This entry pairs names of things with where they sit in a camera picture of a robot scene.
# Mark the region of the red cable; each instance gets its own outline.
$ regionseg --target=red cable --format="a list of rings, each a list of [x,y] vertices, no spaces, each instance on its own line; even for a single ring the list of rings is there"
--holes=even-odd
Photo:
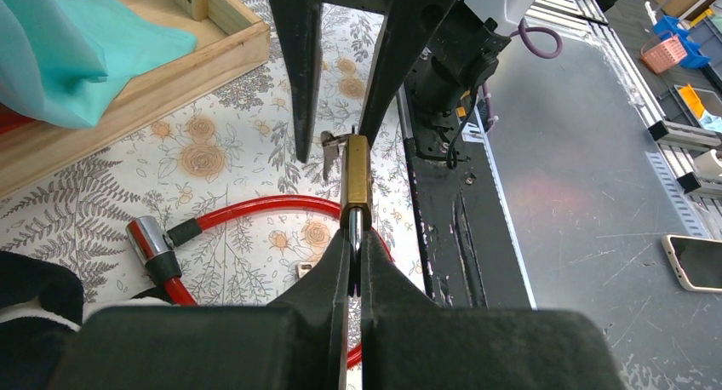
[[[226,221],[234,218],[243,217],[251,214],[258,214],[261,211],[268,211],[272,209],[309,209],[317,213],[331,215],[336,219],[341,217],[341,206],[338,203],[326,200],[324,198],[312,197],[312,196],[299,196],[299,195],[280,195],[273,197],[261,197],[254,198],[252,200],[244,201],[242,203],[229,205],[222,209],[218,209],[212,213],[202,215],[198,217],[197,221],[203,231],[209,230],[210,228],[217,227]],[[384,250],[388,254],[389,259],[393,261],[391,257],[391,251],[389,250],[386,242],[379,238],[383,244]],[[178,305],[196,306],[197,303],[193,296],[188,292],[186,286],[183,285],[179,278],[172,278],[165,284],[163,284],[166,292],[175,303]],[[356,345],[353,349],[348,352],[347,368],[351,369],[361,362],[361,343]]]

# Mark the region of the pink plastic basket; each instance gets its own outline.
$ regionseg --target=pink plastic basket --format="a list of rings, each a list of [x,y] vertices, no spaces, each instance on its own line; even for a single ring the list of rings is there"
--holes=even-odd
[[[642,49],[639,51],[639,58],[657,75],[679,64],[687,56],[687,51],[685,47],[682,46],[679,35],[676,34],[662,40],[649,51],[645,52],[646,46],[649,45],[653,39],[659,37],[659,35],[660,34],[650,38],[649,41],[642,45]]]

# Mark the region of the floral tablecloth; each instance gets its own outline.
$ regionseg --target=floral tablecloth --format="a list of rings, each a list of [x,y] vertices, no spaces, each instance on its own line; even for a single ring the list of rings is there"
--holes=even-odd
[[[269,25],[267,0],[244,0]],[[278,40],[269,62],[96,154],[0,201],[2,249],[72,269],[87,301],[115,301],[152,286],[126,239],[132,218],[167,227],[249,198],[279,193],[339,200],[339,162],[321,179],[322,130],[358,123],[382,18],[327,5],[324,70],[314,148],[296,161],[290,87]],[[395,104],[373,149],[375,228],[396,265],[422,287],[414,216]],[[188,289],[203,304],[262,305],[296,281],[299,261],[316,261],[338,228],[299,211],[231,221],[178,252]],[[358,302],[350,342],[358,342]],[[358,370],[349,388],[360,388]]]

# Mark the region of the gray metal table surface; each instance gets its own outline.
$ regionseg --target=gray metal table surface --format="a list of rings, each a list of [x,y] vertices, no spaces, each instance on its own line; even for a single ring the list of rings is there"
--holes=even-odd
[[[515,39],[489,81],[490,149],[536,305],[598,324],[629,388],[722,388],[722,298],[683,290],[668,264],[661,237],[690,234],[687,217],[602,44],[565,36],[541,60]]]

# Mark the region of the smartphone screen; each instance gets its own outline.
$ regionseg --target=smartphone screen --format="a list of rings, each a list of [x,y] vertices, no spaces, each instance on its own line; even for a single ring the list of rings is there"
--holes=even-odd
[[[722,289],[722,241],[680,237],[669,240],[690,283]]]

